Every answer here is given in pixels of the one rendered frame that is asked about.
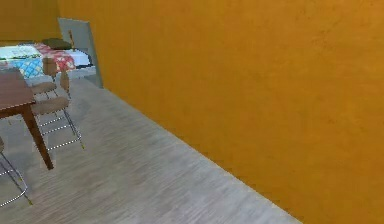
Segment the pale grey room door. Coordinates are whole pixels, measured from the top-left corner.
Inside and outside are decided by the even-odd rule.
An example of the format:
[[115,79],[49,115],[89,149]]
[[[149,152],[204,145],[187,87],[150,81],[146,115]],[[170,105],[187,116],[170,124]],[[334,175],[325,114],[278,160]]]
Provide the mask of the pale grey room door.
[[90,61],[89,65],[78,63],[76,67],[82,67],[83,69],[89,69],[92,67],[94,71],[94,74],[92,75],[92,81],[97,87],[103,88],[103,80],[100,74],[90,22],[69,18],[58,18],[58,23],[62,38],[65,41],[70,42],[68,30],[71,30],[75,43],[75,50],[81,51],[88,56]]

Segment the bed with patchwork quilt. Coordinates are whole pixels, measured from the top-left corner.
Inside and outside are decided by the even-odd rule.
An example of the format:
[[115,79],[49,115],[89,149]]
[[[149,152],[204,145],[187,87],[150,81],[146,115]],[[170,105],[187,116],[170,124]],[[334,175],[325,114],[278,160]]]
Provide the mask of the bed with patchwork quilt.
[[56,71],[92,66],[91,57],[78,49],[55,50],[43,44],[0,47],[0,69],[17,68],[25,78],[43,76],[43,59],[52,58]]

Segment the dark green pillow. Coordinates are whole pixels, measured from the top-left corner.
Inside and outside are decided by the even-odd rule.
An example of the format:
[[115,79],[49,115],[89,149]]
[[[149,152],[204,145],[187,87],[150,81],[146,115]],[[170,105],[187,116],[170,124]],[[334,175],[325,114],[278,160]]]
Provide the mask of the dark green pillow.
[[49,46],[53,50],[70,50],[72,48],[72,45],[69,42],[60,38],[43,39],[42,43]]

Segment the brown wooden table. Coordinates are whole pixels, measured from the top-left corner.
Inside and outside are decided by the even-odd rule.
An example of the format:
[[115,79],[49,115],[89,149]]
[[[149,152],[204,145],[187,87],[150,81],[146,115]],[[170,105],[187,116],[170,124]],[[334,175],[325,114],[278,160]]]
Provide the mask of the brown wooden table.
[[54,168],[32,112],[34,94],[20,71],[0,70],[0,119],[21,115],[48,170]]

